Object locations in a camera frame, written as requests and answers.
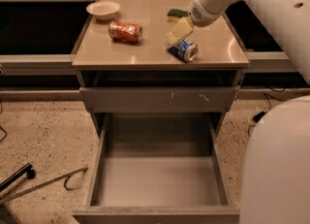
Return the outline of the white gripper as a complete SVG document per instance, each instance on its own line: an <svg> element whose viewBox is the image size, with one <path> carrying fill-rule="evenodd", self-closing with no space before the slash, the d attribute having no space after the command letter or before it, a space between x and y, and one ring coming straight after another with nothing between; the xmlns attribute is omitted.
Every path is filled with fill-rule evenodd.
<svg viewBox="0 0 310 224"><path fill-rule="evenodd" d="M188 37L194 31L194 24L198 27L211 25L225 10L220 4L204 6L201 0L192 0L186 17L169 16L168 21L174 22L172 31L165 37L166 46L174 46Z"/></svg>

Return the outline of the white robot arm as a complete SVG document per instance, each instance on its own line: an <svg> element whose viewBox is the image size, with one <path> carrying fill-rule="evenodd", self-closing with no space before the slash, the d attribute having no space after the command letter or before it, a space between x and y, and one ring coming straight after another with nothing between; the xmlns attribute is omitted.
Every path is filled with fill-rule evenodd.
<svg viewBox="0 0 310 224"><path fill-rule="evenodd" d="M170 48L197 26L214 22L243 1L281 48L254 63L252 76L268 83L310 81L309 0L192 0L188 15L165 39ZM310 224L310 97L285 101L253 128L244 155L239 224Z"/></svg>

